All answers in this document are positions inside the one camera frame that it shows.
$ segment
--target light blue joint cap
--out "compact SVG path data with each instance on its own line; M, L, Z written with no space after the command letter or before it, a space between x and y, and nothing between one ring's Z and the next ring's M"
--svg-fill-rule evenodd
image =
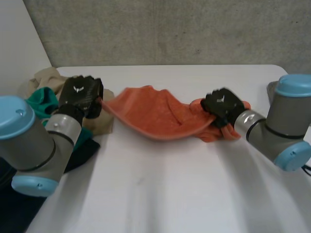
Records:
M311 158L311 146L308 142L298 142L286 148L274 160L274 164L284 171L295 171Z
M286 97L310 97L311 74L287 74L279 79L276 92Z
M33 109L17 96L0 96L0 111L0 140L19 136L35 121Z
M58 182L37 176L14 176L12 188L22 194L34 197L48 197L58 186Z

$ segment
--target concrete wall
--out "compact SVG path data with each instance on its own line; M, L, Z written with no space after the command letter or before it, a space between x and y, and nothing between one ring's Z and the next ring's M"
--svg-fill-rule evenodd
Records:
M24 0L53 66L275 64L311 73L310 0Z

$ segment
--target white wall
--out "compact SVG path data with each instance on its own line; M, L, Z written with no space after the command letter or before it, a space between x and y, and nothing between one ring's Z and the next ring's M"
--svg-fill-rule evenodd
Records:
M51 66L22 0L0 1L0 95L23 95L27 80Z

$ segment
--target table surface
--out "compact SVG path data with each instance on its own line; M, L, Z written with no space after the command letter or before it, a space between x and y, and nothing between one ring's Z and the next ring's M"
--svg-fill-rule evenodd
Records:
M226 86L263 115L267 84L286 74L274 65L58 70L100 77L116 95L153 85L184 103ZM279 170L242 139L157 142L115 120L113 133L95 140L97 155L63 176L27 233L311 232L311 178Z

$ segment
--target teal cloth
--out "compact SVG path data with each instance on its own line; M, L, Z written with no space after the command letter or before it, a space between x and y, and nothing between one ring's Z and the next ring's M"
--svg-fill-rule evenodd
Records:
M58 108L58 100L53 90L48 87L43 87L36 90L27 100L25 100L34 110L35 115L39 119L50 118L52 112ZM73 151L81 146L86 140L93 136L92 132L86 128L82 128L79 138Z

